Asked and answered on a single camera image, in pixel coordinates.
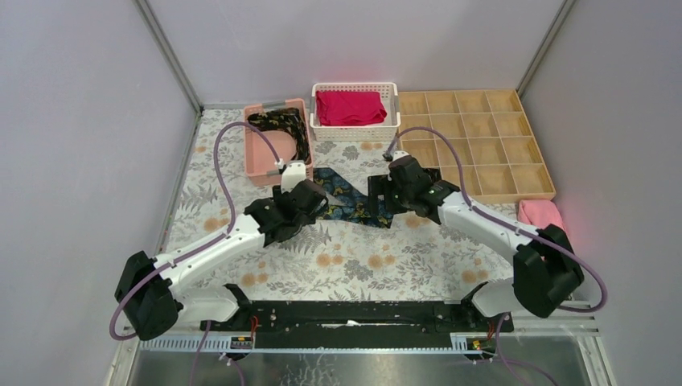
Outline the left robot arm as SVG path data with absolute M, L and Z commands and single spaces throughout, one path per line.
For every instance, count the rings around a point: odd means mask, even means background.
M 177 323 L 212 321 L 242 329 L 250 311 L 233 290 L 226 285 L 199 289 L 194 283 L 229 258 L 292 239 L 327 205 L 327 193 L 309 179 L 289 191 L 275 186 L 272 197 L 251 202 L 233 226 L 169 253 L 149 257 L 140 251 L 128 257 L 114 290 L 118 305 L 109 324 L 111 337 L 125 339 L 116 331 L 121 315 L 132 327 L 129 337 L 141 341 Z

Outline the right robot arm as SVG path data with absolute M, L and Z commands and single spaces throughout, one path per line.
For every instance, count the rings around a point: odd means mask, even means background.
M 511 264 L 511 277 L 478 285 L 462 299 L 461 319 L 469 330 L 481 331 L 493 316 L 519 310 L 547 318 L 585 280 L 563 229 L 505 220 L 410 155 L 390 162 L 386 175 L 368 177 L 368 196 L 372 214 L 413 212 L 462 232 Z

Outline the blue floral necktie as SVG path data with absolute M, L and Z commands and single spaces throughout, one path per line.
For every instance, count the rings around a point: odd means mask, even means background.
M 391 228 L 393 214 L 385 209 L 370 211 L 370 199 L 330 167 L 313 169 L 313 181 L 326 193 L 328 205 L 318 220 L 338 220 L 372 228 Z

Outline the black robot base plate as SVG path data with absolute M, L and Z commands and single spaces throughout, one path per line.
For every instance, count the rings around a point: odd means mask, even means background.
M 512 332 L 511 318 L 484 317 L 448 302 L 253 301 L 201 330 L 241 333 L 257 349 L 441 349 L 451 336 Z

